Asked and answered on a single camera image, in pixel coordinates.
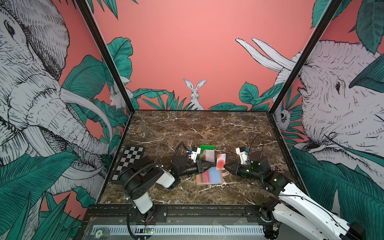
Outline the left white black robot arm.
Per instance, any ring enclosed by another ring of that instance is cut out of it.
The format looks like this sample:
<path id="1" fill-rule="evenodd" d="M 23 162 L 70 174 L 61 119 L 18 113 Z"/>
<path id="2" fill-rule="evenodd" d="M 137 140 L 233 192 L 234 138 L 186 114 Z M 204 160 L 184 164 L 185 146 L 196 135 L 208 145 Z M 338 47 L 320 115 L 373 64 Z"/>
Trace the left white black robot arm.
<path id="1" fill-rule="evenodd" d="M 138 212 L 139 219 L 147 223 L 155 216 L 155 207 L 148 190 L 155 184 L 174 189 L 184 176 L 199 175 L 214 166 L 214 162 L 193 161 L 191 154 L 174 156 L 169 168 L 155 163 L 149 156 L 130 164 L 118 177 L 123 195 Z"/>

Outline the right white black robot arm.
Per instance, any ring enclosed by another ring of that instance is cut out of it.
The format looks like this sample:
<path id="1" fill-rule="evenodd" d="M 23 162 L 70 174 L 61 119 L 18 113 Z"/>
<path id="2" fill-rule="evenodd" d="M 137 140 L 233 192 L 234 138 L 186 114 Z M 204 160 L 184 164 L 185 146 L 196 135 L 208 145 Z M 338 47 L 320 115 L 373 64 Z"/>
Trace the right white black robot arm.
<path id="1" fill-rule="evenodd" d="M 349 223 L 326 210 L 297 187 L 283 173 L 274 171 L 261 152 L 237 150 L 240 162 L 225 164 L 231 174 L 246 180 L 256 180 L 271 193 L 257 211 L 264 223 L 264 235 L 274 240 L 280 224 L 285 224 L 309 240 L 364 240 L 366 230 L 360 224 Z"/>

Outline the pink leather card holder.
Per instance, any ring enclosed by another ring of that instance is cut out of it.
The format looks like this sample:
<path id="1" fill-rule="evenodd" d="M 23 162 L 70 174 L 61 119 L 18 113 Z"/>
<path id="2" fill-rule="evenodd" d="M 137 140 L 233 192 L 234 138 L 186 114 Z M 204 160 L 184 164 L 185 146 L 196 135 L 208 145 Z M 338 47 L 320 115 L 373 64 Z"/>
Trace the pink leather card holder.
<path id="1" fill-rule="evenodd" d="M 199 175 L 196 175 L 197 186 L 200 186 L 200 185 L 221 185 L 224 183 L 223 170 L 220 171 L 220 170 L 217 170 L 216 167 L 212 167 L 207 171 L 209 171 L 210 183 L 209 184 L 202 184 L 200 174 L 199 174 Z"/>

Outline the green plastic tray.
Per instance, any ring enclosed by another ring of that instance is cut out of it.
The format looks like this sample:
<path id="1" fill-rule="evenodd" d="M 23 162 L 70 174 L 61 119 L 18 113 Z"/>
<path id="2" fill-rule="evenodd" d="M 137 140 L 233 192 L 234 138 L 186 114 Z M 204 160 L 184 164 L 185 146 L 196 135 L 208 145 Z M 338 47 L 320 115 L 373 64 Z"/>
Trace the green plastic tray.
<path id="1" fill-rule="evenodd" d="M 200 160 L 214 163 L 215 162 L 215 147 L 201 145 Z"/>

